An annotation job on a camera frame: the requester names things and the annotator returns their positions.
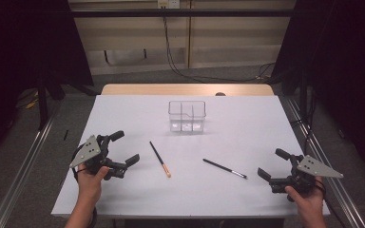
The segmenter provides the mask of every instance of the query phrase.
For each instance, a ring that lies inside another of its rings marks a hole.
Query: gray floor
[[[259,75],[259,67],[185,69],[181,72],[202,77],[249,80]],[[198,79],[207,83],[229,83],[220,79]],[[197,81],[179,76],[171,70],[94,76],[94,80],[96,86],[92,89],[97,91],[108,83],[197,83]],[[252,80],[243,83],[261,82],[262,80]],[[287,107],[287,97],[281,96],[280,85],[273,85],[273,89],[280,96],[282,105],[287,110],[288,119],[292,121],[294,117]],[[63,101],[56,102],[48,98],[51,110],[59,105],[59,111],[41,151],[35,158],[31,172],[25,176],[27,181],[24,188],[16,199],[8,219],[3,222],[1,227],[61,227],[66,222],[63,218],[51,216],[50,211],[67,173],[71,153],[80,141],[89,112],[94,104],[94,97],[88,97],[67,85],[64,85],[64,90],[67,92],[67,96]],[[21,101],[19,105],[27,101],[28,99]],[[38,105],[31,109],[19,108],[15,122],[0,144],[0,202],[10,189],[19,167],[29,152],[37,134],[38,124]],[[317,103],[313,131],[332,166],[345,175],[342,183],[365,222],[365,163],[357,155],[352,143],[339,136],[338,130],[336,122],[323,105]],[[294,131],[298,135],[299,143],[303,145],[304,139],[298,133],[298,126],[294,126]],[[327,198],[347,227],[351,227],[331,190],[328,192]],[[333,215],[327,217],[326,221],[328,227],[340,227]],[[112,223],[110,220],[104,219],[98,223],[97,227],[112,227]],[[287,218],[285,227],[301,227],[301,225],[296,217],[292,217]]]

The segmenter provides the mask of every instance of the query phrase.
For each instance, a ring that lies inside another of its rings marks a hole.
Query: white paper sheet
[[[168,102],[205,101],[202,133],[170,132]],[[290,175],[291,164],[275,155],[276,148],[299,155],[291,125],[275,96],[98,96],[81,139],[123,130],[109,145],[108,157],[141,160],[124,179],[103,181],[98,213],[130,218],[260,218],[297,213],[286,194],[273,194],[257,175],[262,168],[272,178]],[[149,142],[167,165],[163,171]],[[247,175],[248,180],[219,169],[208,159]],[[67,217],[77,200],[78,186],[67,174],[52,215]],[[329,214],[324,206],[324,214]]]

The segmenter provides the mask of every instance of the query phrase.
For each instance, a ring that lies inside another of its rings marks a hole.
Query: clear plastic container
[[[203,131],[205,102],[169,102],[170,131]]]

